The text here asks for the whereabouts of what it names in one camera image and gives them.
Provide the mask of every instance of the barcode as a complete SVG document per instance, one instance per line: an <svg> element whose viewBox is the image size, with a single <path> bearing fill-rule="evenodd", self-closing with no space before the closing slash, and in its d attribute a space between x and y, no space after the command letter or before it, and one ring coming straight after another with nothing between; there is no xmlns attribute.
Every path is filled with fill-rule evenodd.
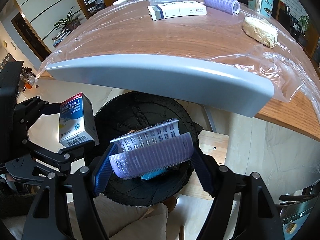
<svg viewBox="0 0 320 240"><path fill-rule="evenodd" d="M81 136L81 137L76 138L76 139L74 139L74 140L72 140L72 141L70 141L70 142L67 142L67 144L68 144L69 146L71 146L71 145L74 145L74 144L76 144L76 143L78 143L78 142L82 142L82 141L84 141L85 139L87 139L86 136Z"/></svg>

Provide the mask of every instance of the tiled floor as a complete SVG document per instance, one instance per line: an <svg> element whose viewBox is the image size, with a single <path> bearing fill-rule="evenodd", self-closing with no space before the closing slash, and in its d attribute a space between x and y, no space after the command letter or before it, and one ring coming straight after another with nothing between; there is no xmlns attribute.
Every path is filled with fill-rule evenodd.
<svg viewBox="0 0 320 240"><path fill-rule="evenodd" d="M25 93L27 98L40 95L51 103L62 102L83 92L91 101L94 114L112 98L127 90L78 83L40 79L39 88ZM209 122L201 106L179 101L194 122L209 130ZM229 135L225 164L234 172L261 174L276 202L281 194L293 193L320 179L320 143L277 125L211 108L218 133ZM53 152L58 142L58 115L42 116L29 130L30 140ZM84 165L79 160L75 171ZM180 225L185 226L185 239L194 240L199 233L212 201L179 195L176 209L169 215L167 239L177 239ZM232 234L233 226L228 229Z"/></svg>

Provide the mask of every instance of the brick wall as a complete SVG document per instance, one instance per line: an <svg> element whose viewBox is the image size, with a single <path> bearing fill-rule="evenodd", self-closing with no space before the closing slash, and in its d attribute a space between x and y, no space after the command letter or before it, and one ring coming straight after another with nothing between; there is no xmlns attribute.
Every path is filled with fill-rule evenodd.
<svg viewBox="0 0 320 240"><path fill-rule="evenodd" d="M290 14L299 20L300 16L308 15L298 0L281 0L290 7Z"/></svg>

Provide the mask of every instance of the screw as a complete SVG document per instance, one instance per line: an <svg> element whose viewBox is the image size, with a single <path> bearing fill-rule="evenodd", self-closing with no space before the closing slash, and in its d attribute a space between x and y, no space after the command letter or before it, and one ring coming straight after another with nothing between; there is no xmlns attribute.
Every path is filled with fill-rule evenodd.
<svg viewBox="0 0 320 240"><path fill-rule="evenodd" d="M219 171L221 171L221 172L227 172L227 171L228 171L228 167L227 167L227 166L224 166L224 165L221 165L221 166L219 166Z"/></svg>
<svg viewBox="0 0 320 240"><path fill-rule="evenodd" d="M253 172L252 177L254 177L255 179L258 179L258 178L260 178L260 174L257 172Z"/></svg>
<svg viewBox="0 0 320 240"><path fill-rule="evenodd" d="M54 176L56 176L56 174L55 174L54 172L50 172L50 173L48 174L48 179L53 179Z"/></svg>
<svg viewBox="0 0 320 240"><path fill-rule="evenodd" d="M87 166L82 166L81 168L80 168L80 172L81 173L87 173L89 171L89 168L87 167Z"/></svg>

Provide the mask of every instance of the green plant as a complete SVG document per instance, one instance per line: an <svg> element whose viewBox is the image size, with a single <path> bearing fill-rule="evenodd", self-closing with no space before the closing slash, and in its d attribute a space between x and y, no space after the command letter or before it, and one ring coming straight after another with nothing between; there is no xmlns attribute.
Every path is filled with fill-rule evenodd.
<svg viewBox="0 0 320 240"><path fill-rule="evenodd" d="M60 27L65 28L69 23L71 23L74 18L73 16L77 13L72 13L73 9L75 8L75 6L73 6L70 11L67 14L67 18L66 19L60 19L57 23L54 24L54 26L56 26L56 30Z"/></svg>
<svg viewBox="0 0 320 240"><path fill-rule="evenodd" d="M299 18L299 23L302 27L302 34L305 34L305 32L309 28L309 17L307 15L303 15Z"/></svg>

